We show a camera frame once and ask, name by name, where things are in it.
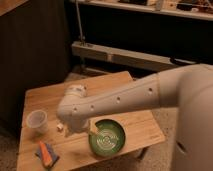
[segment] floor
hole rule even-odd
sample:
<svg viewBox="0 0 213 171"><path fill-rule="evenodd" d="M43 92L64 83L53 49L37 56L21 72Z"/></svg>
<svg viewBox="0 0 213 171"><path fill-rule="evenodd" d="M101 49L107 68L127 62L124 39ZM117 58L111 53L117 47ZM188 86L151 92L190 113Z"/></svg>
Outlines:
<svg viewBox="0 0 213 171"><path fill-rule="evenodd" d="M65 81L84 79L88 76L96 76L96 72L93 70L92 72L82 73L73 70ZM135 151L121 157L78 169L78 171L169 171L176 128L177 109L156 109L152 110L152 112L166 136L166 141L151 146L142 161L136 160L140 151ZM18 141L7 133L0 134L0 154L0 170L16 170Z"/></svg>

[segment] small object on table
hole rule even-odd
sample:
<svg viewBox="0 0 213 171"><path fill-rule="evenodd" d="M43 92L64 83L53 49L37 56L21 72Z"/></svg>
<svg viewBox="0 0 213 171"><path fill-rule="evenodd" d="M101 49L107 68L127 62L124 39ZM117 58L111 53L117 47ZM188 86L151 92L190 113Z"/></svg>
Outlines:
<svg viewBox="0 0 213 171"><path fill-rule="evenodd" d="M63 125L62 123L59 123L59 124L57 125L57 130L58 130L58 132L62 132L63 129L64 129L64 125Z"/></svg>
<svg viewBox="0 0 213 171"><path fill-rule="evenodd" d="M53 148L42 141L39 142L39 148L35 154L41 159L45 168L51 168L59 159L59 156L54 153Z"/></svg>

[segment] wall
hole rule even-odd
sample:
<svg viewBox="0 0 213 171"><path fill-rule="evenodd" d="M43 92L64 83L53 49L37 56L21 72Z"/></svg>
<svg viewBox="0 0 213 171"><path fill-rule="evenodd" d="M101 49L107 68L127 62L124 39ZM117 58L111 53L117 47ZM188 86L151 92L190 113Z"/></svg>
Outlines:
<svg viewBox="0 0 213 171"><path fill-rule="evenodd" d="M0 17L0 125L18 134L27 89L58 83L70 68L63 1L30 0Z"/></svg>

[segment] white object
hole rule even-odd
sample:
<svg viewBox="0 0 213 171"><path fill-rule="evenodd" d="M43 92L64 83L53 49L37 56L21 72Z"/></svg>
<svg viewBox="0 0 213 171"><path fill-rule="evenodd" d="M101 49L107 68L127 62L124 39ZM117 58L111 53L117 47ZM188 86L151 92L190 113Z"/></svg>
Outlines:
<svg viewBox="0 0 213 171"><path fill-rule="evenodd" d="M58 117L82 132L92 116L159 107L179 107L172 171L213 170L213 66L163 71L96 96L64 97Z"/></svg>
<svg viewBox="0 0 213 171"><path fill-rule="evenodd" d="M64 125L63 125L62 123L59 123L59 124L57 125L57 130L58 130L59 132L61 132L61 131L63 131L63 129L64 129Z"/></svg>
<svg viewBox="0 0 213 171"><path fill-rule="evenodd" d="M44 134L48 130L47 113L43 110L32 111L26 119L26 124L29 128Z"/></svg>
<svg viewBox="0 0 213 171"><path fill-rule="evenodd" d="M61 100L59 106L69 106L70 103L75 103L79 99L82 99L86 96L86 87L83 85L71 85L65 92L64 98ZM79 120L70 117L71 112L77 112L76 108L73 108L73 111L70 111L69 108L59 107L60 113L63 113L63 117L60 117L62 123L67 124L68 133L67 135L72 135L72 132L82 132L86 131L89 122L87 120Z"/></svg>

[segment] green bowl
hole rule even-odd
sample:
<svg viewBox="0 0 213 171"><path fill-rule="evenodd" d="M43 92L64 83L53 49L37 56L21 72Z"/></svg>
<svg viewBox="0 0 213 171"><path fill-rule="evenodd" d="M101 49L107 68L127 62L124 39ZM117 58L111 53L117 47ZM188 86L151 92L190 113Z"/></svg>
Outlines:
<svg viewBox="0 0 213 171"><path fill-rule="evenodd" d="M98 133L89 135L92 151L102 157L110 157L118 153L126 140L122 126L111 119L100 120L95 125L98 128Z"/></svg>

